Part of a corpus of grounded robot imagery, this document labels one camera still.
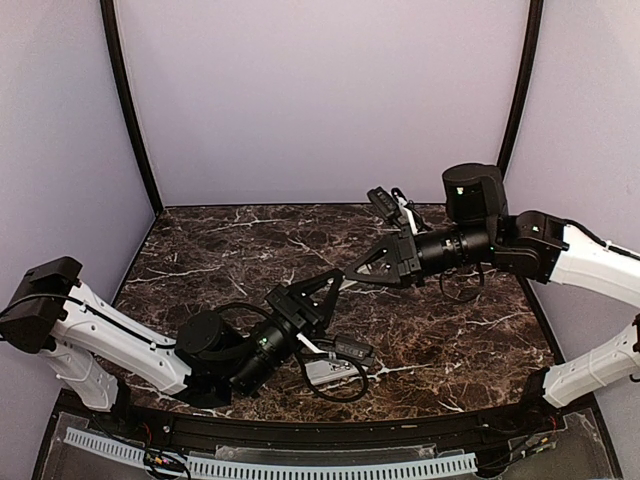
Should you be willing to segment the white remote control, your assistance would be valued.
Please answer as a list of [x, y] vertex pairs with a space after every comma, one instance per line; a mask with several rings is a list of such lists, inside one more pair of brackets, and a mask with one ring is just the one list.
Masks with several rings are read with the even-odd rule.
[[319, 386], [345, 378], [359, 377], [356, 367], [347, 361], [316, 360], [305, 365], [312, 385]]

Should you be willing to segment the grey battery cover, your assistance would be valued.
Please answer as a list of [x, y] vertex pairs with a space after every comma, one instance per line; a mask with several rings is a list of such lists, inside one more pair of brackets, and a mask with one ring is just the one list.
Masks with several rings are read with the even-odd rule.
[[357, 284], [358, 284], [358, 281], [355, 281], [355, 280], [343, 280], [341, 285], [340, 285], [340, 287], [339, 287], [339, 290], [343, 291], [343, 290], [351, 288], [351, 287], [353, 287], [353, 286], [355, 286]]

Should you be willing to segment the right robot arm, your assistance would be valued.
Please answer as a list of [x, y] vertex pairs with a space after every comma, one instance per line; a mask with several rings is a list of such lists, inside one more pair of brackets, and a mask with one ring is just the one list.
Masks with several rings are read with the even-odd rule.
[[350, 281], [406, 288], [447, 270], [489, 263], [520, 277], [571, 285], [632, 306], [639, 304], [639, 256], [582, 224], [536, 210], [508, 212], [500, 169], [466, 163], [443, 175], [453, 225], [429, 231], [399, 190], [368, 192], [380, 216], [396, 226], [346, 267]]

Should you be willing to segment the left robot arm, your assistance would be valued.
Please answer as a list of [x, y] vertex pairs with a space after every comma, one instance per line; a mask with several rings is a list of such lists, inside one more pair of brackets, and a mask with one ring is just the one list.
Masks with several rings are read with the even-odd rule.
[[277, 370], [322, 336], [340, 293], [339, 269], [269, 292], [268, 310], [232, 302], [202, 310], [175, 338], [119, 312], [79, 278], [81, 264], [61, 257], [28, 270], [1, 312], [1, 338], [44, 357], [56, 374], [120, 436], [141, 427], [101, 357], [189, 406], [214, 409], [234, 395], [256, 398]]

